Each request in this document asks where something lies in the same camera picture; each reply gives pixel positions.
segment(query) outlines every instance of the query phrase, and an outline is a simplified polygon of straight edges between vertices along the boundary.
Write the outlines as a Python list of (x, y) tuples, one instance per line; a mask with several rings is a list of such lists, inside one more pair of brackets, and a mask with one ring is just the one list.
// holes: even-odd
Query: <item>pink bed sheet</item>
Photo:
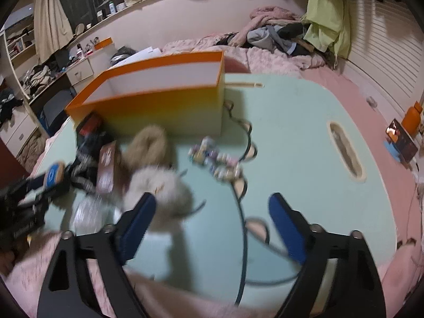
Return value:
[[(396, 223), (397, 240), (404, 245), (390, 262), (379, 266), (387, 317), (391, 318), (401, 308), (406, 294), (422, 274), (421, 210), (413, 175), (384, 147), (388, 123), (367, 104), (358, 86), (327, 67), (307, 69), (303, 77), (327, 88), (339, 99), (367, 142), (386, 186)], [(417, 243), (405, 245), (410, 238)]]

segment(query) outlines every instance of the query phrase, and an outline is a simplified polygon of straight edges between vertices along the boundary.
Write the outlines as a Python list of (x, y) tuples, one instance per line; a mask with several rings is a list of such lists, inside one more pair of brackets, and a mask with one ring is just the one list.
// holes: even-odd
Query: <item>green towel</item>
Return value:
[(304, 40), (322, 52), (329, 48), (336, 56), (347, 58), (350, 50), (348, 0), (308, 0), (302, 21), (311, 23)]

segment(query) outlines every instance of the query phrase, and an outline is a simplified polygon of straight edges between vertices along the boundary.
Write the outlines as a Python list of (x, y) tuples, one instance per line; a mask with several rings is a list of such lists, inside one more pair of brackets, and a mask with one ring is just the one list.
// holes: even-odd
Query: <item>table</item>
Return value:
[[(226, 82), (263, 84), (225, 91), (219, 148), (239, 157), (252, 144), (257, 149), (242, 163), (244, 197), (238, 199), (231, 185), (189, 162), (188, 149), (200, 138), (172, 138), (178, 170), (187, 169), (183, 180), (195, 202), (206, 200), (206, 205), (178, 233), (147, 233), (127, 266), (206, 298), (280, 307), (299, 266), (286, 256), (268, 215), (267, 199), (273, 192), (281, 192), (293, 209), (329, 232), (361, 230), (377, 264), (391, 259), (396, 227), (387, 192), (367, 144), (334, 95), (313, 82), (277, 75), (226, 74)], [(329, 122), (342, 126), (362, 166), (362, 178), (354, 178), (344, 163)], [(57, 160), (73, 161), (75, 151), (73, 124), (68, 122), (38, 172)], [(82, 197), (82, 192), (73, 192), (60, 204), (65, 209), (52, 206), (46, 227), (68, 229), (71, 208)], [(269, 244), (245, 228), (255, 219), (267, 226)]]

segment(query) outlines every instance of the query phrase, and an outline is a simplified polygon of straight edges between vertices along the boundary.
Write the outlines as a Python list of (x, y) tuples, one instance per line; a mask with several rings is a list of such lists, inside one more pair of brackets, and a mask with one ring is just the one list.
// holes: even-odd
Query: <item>slatted closet door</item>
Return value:
[(354, 0), (348, 59), (407, 110), (423, 93), (424, 35), (403, 2)]

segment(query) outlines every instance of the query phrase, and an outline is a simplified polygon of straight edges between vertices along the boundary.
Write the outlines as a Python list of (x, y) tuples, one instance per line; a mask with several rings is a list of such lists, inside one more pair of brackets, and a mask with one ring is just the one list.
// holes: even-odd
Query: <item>screw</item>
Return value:
[(322, 226), (317, 223), (313, 223), (312, 225), (309, 226), (309, 228), (311, 229), (312, 232), (315, 232), (315, 233), (324, 232), (324, 229), (322, 228)]
[(103, 232), (104, 233), (111, 233), (115, 230), (115, 225), (109, 224), (106, 225), (105, 227), (103, 227)]
[(72, 233), (72, 231), (66, 231), (62, 233), (62, 239), (69, 239), (70, 237), (72, 237), (74, 234)]
[(350, 235), (352, 237), (354, 237), (355, 239), (363, 239), (364, 238), (364, 235), (359, 231), (352, 231), (352, 233)]

